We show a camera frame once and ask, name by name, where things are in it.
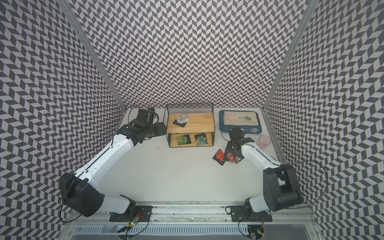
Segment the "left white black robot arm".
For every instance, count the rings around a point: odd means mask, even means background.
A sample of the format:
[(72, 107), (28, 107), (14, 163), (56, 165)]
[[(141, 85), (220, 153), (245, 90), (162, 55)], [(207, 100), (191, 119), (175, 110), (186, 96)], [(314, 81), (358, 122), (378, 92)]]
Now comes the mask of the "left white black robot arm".
[(137, 144), (166, 134), (166, 126), (159, 121), (154, 108), (139, 109), (137, 117), (119, 128), (112, 140), (92, 160), (73, 174), (59, 179), (62, 206), (67, 206), (84, 217), (96, 213), (132, 215), (136, 202), (129, 197), (100, 193), (97, 186), (121, 157)]

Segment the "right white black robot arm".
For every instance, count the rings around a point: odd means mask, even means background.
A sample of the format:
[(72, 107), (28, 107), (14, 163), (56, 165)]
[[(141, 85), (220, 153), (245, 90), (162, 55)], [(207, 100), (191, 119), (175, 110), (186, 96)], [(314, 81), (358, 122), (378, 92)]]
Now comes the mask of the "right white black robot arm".
[(245, 137), (242, 129), (232, 128), (228, 133), (230, 140), (224, 160), (237, 164), (247, 159), (262, 174), (262, 193), (245, 200), (244, 208), (248, 218), (255, 219), (268, 212), (277, 212), (303, 203), (296, 170), (292, 165), (282, 164), (268, 156), (252, 138)]

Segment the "small red tea bag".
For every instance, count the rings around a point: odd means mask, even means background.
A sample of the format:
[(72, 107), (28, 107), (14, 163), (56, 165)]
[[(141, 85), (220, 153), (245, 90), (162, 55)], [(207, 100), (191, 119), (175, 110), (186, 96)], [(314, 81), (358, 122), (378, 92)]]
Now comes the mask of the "small red tea bag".
[(213, 160), (215, 160), (217, 163), (223, 166), (226, 162), (224, 160), (224, 157), (225, 157), (225, 153), (221, 149), (219, 149), (213, 156)]

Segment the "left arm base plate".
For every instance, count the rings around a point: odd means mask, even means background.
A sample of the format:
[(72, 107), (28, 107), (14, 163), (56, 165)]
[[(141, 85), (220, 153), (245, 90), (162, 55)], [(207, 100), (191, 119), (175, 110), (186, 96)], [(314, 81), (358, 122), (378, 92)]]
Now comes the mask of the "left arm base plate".
[(131, 222), (136, 215), (139, 217), (139, 222), (148, 222), (152, 215), (153, 206), (135, 206), (135, 208), (128, 209), (124, 214), (111, 214), (109, 221), (116, 223)]

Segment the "white floral tea bag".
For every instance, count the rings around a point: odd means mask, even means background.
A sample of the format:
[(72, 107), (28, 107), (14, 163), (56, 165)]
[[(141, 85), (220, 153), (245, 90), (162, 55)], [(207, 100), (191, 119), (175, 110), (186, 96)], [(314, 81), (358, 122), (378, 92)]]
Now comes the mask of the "white floral tea bag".
[(177, 118), (174, 120), (173, 124), (184, 128), (189, 120), (190, 120), (190, 117), (188, 116), (178, 115)]

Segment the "black wire wooden shelf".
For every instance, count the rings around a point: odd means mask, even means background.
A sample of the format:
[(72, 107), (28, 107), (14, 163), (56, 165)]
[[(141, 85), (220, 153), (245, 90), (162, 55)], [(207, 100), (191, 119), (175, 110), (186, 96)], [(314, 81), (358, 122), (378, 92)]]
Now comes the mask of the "black wire wooden shelf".
[[(173, 124), (178, 115), (190, 117), (184, 128)], [(167, 141), (170, 148), (212, 147), (215, 142), (215, 116), (213, 103), (174, 103), (165, 107), (164, 123), (167, 128)], [(196, 146), (195, 135), (205, 133), (208, 145)], [(177, 136), (190, 135), (191, 144), (180, 145)]]

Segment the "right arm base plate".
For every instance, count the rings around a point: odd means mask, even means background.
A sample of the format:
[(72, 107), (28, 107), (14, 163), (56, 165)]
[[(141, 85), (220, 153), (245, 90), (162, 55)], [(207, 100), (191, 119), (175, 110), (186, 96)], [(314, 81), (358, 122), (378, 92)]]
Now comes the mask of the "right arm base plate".
[(243, 221), (248, 222), (272, 222), (272, 215), (270, 212), (254, 212), (252, 209), (245, 208), (245, 206), (228, 206), (226, 211), (231, 215), (232, 222), (238, 223)]

